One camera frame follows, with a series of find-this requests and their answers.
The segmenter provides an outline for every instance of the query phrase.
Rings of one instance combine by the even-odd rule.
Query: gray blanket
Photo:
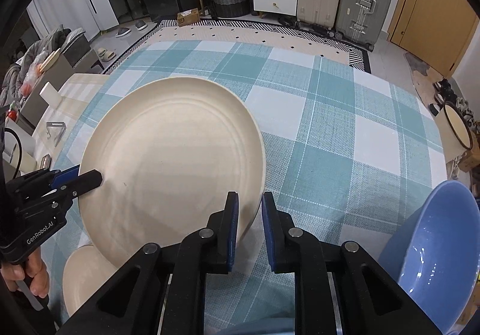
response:
[[[42,51],[45,50],[49,55],[60,48],[66,39],[65,34],[67,31],[70,32],[68,29],[64,31],[63,26],[59,25],[47,37],[36,41],[27,49],[21,66],[12,64],[9,67],[1,86],[0,106],[9,105],[12,102],[17,102],[20,106],[22,105],[25,98],[20,93],[20,88],[23,85],[28,68]]]

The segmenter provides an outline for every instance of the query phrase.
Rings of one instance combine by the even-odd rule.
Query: metal screw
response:
[[[198,234],[201,238],[209,238],[213,236],[213,231],[210,228],[201,229]]]
[[[292,238],[299,238],[303,235],[303,231],[300,228],[293,227],[289,229],[289,235],[292,236]]]
[[[354,241],[348,241],[345,243],[345,250],[356,253],[359,250],[359,245]]]
[[[143,246],[143,252],[145,254],[153,254],[157,251],[158,246],[155,243],[147,243]]]

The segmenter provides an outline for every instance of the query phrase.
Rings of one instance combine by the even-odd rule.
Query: checkered tablecloth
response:
[[[244,101],[265,141],[265,189],[295,225],[323,241],[355,240],[377,258],[398,226],[446,179],[438,129],[407,91],[321,56],[218,41],[161,41],[131,54],[79,115],[55,168],[80,163],[96,125],[126,94],[182,75],[212,79]],[[76,93],[82,94],[82,86]],[[42,251],[52,305],[61,307],[64,320],[63,268],[88,242],[77,204],[67,218]],[[270,272],[264,240],[259,212],[237,246],[233,273],[208,277],[207,332],[293,316],[293,275]]]

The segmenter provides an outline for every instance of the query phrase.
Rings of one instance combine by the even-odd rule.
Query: bowl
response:
[[[445,181],[383,249],[378,263],[447,334],[479,271],[480,213],[470,190]]]

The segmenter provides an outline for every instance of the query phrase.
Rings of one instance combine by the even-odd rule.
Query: black cable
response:
[[[20,163],[22,162],[22,143],[20,142],[20,138],[18,135],[15,133],[15,131],[11,128],[5,128],[5,132],[11,133],[13,137],[15,137],[15,140],[18,143],[18,163],[17,163],[17,168],[15,169],[15,174],[13,175],[12,179],[15,179],[17,177],[18,172],[20,171]]]

